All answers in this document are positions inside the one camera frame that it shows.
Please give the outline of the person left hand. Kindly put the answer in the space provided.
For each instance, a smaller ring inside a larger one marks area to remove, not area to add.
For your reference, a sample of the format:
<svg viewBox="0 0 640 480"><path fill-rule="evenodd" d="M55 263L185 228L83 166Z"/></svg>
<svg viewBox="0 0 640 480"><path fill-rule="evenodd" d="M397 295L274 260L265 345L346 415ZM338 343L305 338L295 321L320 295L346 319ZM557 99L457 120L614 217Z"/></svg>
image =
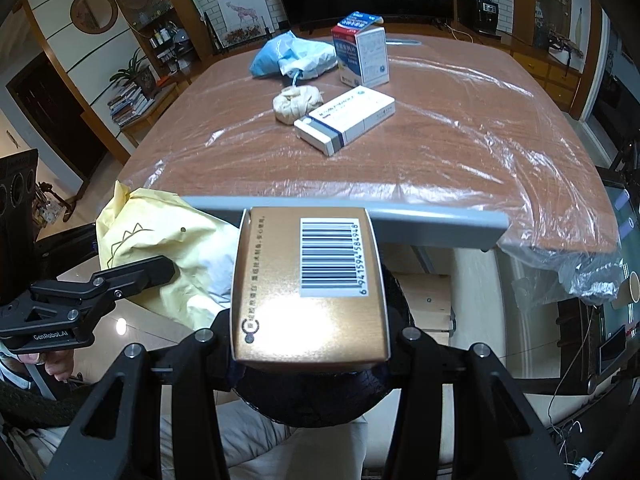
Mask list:
<svg viewBox="0 0 640 480"><path fill-rule="evenodd" d="M58 382L66 382L74 371L73 350L20 354L18 360L23 364L41 364L46 373L54 377Z"/></svg>

